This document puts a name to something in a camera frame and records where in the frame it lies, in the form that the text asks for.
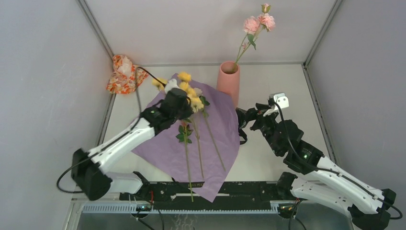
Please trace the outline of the cream rose stem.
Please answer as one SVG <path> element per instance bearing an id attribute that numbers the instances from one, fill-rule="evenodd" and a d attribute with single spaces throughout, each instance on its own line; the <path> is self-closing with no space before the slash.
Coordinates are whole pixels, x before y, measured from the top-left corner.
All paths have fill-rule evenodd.
<path id="1" fill-rule="evenodd" d="M 209 114 L 208 114 L 208 112 L 206 110 L 206 107 L 209 106 L 210 103 L 206 100 L 206 97 L 203 95 L 203 91 L 201 89 L 199 89 L 199 88 L 192 88 L 192 89 L 195 92 L 195 96 L 193 97 L 194 101 L 193 101 L 193 105 L 192 105 L 193 112 L 195 114 L 201 113 L 203 115 L 204 123 L 206 124 L 206 127 L 208 129 L 209 136 L 211 138 L 214 149 L 215 149 L 215 151 L 217 153 L 217 156 L 219 158 L 219 162 L 221 163 L 221 166 L 222 166 L 223 170 L 226 171 L 224 162 L 222 160 L 220 151 L 218 149 L 216 140 L 214 138 L 212 129 L 211 129 L 209 121 L 208 121 Z"/>

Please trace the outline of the green leafy bud stem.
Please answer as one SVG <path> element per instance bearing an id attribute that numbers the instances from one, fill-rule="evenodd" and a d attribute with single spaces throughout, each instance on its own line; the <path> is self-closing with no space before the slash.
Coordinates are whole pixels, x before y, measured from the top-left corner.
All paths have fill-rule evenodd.
<path id="1" fill-rule="evenodd" d="M 192 141 L 189 138 L 192 130 L 190 129 L 188 120 L 181 120 L 180 121 L 178 131 L 179 131 L 179 134 L 176 136 L 176 138 L 178 139 L 179 143 L 184 144 L 185 157 L 186 157 L 186 168 L 187 168 L 187 176 L 188 176 L 188 185 L 189 185 L 189 191 L 190 191 L 190 195 L 191 195 L 191 202 L 193 203 L 194 202 L 194 196 L 193 196 L 193 190 L 192 190 L 192 178 L 191 178 L 191 172 L 190 172 L 189 152 L 188 152 L 188 144 L 192 143 Z"/>

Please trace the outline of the yellow rose stem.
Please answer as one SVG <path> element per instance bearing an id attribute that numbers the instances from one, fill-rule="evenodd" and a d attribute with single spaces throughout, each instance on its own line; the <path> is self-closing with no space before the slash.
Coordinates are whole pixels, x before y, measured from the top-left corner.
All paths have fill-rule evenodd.
<path id="1" fill-rule="evenodd" d="M 193 97 L 195 96 L 195 92 L 191 86 L 191 80 L 192 80 L 191 75 L 188 74 L 187 72 L 181 72 L 177 75 L 177 78 L 180 80 L 180 83 L 178 83 L 178 86 L 180 87 L 180 89 L 182 89 L 183 91 L 186 92 L 186 94 L 189 98 L 188 103 L 191 105 L 191 109 L 192 109 L 192 105 L 193 105 L 193 101 L 194 101 Z M 199 128 L 197 126 L 197 121 L 196 121 L 198 114 L 195 114 L 193 112 L 193 109 L 192 109 L 192 114 L 193 114 L 192 118 L 187 118 L 185 120 L 188 120 L 190 129 L 192 130 L 191 134 L 189 136 L 190 140 L 191 140 L 192 134 L 194 134 L 195 138 L 196 138 L 201 176 L 202 176 L 202 179 L 204 179 L 203 161 L 202 161 L 201 145 L 200 145 L 200 134 L 199 134 Z"/>

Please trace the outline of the pink paper flower bouquet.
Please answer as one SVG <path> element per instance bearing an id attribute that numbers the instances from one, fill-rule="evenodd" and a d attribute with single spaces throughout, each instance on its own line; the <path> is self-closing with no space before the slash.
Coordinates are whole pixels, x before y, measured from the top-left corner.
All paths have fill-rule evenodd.
<path id="1" fill-rule="evenodd" d="M 133 153 L 175 181 L 188 182 L 194 193 L 213 202 L 239 151 L 235 107 L 229 95 L 193 80 L 186 72 L 172 79 L 191 98 L 192 116 L 177 121 Z"/>

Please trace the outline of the pink rose stem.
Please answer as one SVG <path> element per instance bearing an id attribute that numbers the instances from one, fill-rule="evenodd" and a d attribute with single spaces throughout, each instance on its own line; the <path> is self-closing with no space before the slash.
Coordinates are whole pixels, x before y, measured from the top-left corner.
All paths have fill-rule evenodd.
<path id="1" fill-rule="evenodd" d="M 237 71 L 237 65 L 244 53 L 253 47 L 256 50 L 256 40 L 262 31 L 270 32 L 276 26 L 273 16 L 270 15 L 271 5 L 264 3 L 261 5 L 261 14 L 257 17 L 250 16 L 243 23 L 244 38 L 238 49 L 236 60 L 231 72 Z"/>

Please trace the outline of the black printed ribbon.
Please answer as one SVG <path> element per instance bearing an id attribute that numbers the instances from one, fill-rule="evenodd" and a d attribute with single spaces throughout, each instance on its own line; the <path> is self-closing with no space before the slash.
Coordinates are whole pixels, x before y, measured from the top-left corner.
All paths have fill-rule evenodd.
<path id="1" fill-rule="evenodd" d="M 246 120 L 246 112 L 247 112 L 246 110 L 243 110 L 241 108 L 236 109 L 236 114 L 237 114 L 237 118 L 238 118 L 238 134 L 241 139 L 240 145 L 243 145 L 248 141 L 247 134 L 245 133 L 245 131 L 243 131 L 243 128 L 245 128 L 248 123 L 248 121 Z M 181 182 L 176 181 L 173 177 L 171 177 L 171 179 L 174 183 L 186 188 L 186 185 L 181 185 Z M 203 184 L 204 184 L 204 180 L 200 181 L 200 182 L 193 182 L 192 187 L 200 188 L 203 186 Z"/>

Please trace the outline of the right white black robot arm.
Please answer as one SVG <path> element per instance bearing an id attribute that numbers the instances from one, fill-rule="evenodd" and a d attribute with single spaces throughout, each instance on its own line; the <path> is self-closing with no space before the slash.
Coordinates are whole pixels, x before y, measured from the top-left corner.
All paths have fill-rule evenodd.
<path id="1" fill-rule="evenodd" d="M 322 151 L 302 139 L 304 133 L 292 120 L 282 119 L 279 104 L 256 104 L 248 110 L 237 109 L 239 134 L 253 121 L 251 130 L 259 130 L 272 152 L 283 158 L 289 168 L 277 181 L 277 195 L 309 200 L 331 208 L 351 219 L 362 230 L 383 230 L 394 218 L 396 193 L 378 189 L 355 178 L 326 157 Z"/>

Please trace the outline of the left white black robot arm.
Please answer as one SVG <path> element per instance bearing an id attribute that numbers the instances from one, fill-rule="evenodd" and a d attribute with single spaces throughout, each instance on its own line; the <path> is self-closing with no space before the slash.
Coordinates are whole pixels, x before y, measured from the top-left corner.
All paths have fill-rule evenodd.
<path id="1" fill-rule="evenodd" d="M 72 156 L 71 178 L 90 201 L 108 192 L 130 193 L 139 200 L 150 188 L 136 173 L 115 173 L 110 169 L 127 153 L 169 129 L 176 121 L 192 115 L 191 98 L 179 88 L 168 90 L 164 99 L 140 112 L 127 128 L 107 142 Z"/>

